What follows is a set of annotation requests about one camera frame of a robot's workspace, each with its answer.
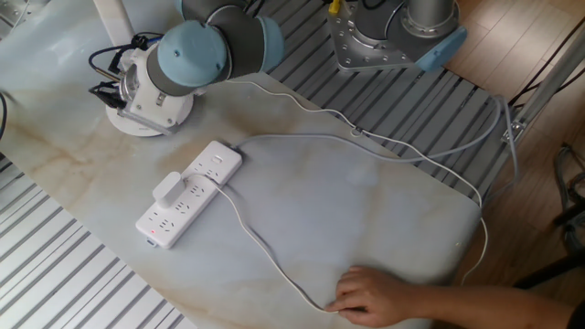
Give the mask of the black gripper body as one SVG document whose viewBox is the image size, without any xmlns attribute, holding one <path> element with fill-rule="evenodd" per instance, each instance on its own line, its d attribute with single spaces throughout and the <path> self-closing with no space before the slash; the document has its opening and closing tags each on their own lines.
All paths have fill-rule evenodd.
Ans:
<svg viewBox="0 0 585 329">
<path fill-rule="evenodd" d="M 111 108 L 123 110 L 126 101 L 122 98 L 119 85 L 116 82 L 103 82 L 101 84 L 102 100 Z"/>
</svg>

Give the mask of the person's bare hand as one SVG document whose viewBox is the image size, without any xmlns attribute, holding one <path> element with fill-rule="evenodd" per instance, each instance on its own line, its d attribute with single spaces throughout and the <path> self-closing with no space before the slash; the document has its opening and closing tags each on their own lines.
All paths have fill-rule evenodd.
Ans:
<svg viewBox="0 0 585 329">
<path fill-rule="evenodd" d="M 380 328 L 416 318 L 418 286 L 383 271 L 352 267 L 335 288 L 335 299 L 325 306 L 352 324 Z"/>
</svg>

